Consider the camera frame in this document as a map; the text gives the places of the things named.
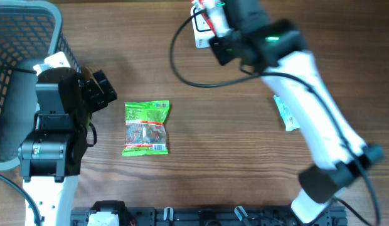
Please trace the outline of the red candy bar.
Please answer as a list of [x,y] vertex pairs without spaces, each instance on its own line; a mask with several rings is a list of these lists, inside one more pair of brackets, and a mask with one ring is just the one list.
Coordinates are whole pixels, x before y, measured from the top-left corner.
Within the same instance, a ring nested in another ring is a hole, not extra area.
[[[206,5],[207,2],[208,2],[207,0],[191,0],[192,5],[199,11],[208,9],[208,6]],[[205,20],[208,27],[210,28],[210,30],[213,32],[213,34],[216,35],[215,28],[213,26],[210,17],[208,16],[208,13],[207,12],[203,13],[202,17]]]

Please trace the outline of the green snack bag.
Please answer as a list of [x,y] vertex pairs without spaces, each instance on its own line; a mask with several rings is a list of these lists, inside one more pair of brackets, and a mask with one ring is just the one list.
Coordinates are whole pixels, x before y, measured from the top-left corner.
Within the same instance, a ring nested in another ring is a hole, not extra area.
[[125,122],[155,122],[163,124],[169,112],[168,100],[157,100],[151,102],[126,102]]

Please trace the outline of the clear gummy candy bag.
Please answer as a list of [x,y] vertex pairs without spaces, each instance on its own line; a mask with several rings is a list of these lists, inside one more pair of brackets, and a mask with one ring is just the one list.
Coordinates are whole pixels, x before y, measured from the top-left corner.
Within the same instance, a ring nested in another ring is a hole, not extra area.
[[124,157],[168,154],[164,124],[152,121],[128,121],[125,125]]

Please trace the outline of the mint green wipes pack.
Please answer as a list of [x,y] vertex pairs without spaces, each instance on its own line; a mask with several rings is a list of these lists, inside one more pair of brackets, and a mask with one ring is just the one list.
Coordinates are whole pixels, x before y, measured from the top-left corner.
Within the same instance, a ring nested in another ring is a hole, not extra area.
[[274,101],[279,110],[279,114],[284,122],[286,131],[293,131],[299,129],[300,125],[298,121],[294,118],[289,108],[285,105],[282,99],[278,95],[274,95]]

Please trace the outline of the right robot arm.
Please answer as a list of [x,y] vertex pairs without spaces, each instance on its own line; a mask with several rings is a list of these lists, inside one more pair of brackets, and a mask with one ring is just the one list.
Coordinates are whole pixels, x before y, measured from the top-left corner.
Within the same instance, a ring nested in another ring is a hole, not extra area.
[[203,1],[221,64],[239,58],[284,101],[299,123],[313,165],[299,175],[291,209],[304,224],[316,221],[357,178],[383,158],[347,123],[324,85],[314,55],[296,25],[269,21],[258,1]]

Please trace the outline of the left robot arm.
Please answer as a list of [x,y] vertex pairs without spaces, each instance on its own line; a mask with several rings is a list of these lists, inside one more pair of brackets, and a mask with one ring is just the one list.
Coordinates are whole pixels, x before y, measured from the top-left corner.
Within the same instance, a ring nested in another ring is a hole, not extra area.
[[18,149],[26,225],[69,225],[92,115],[117,99],[102,70],[51,68],[35,85],[39,110]]

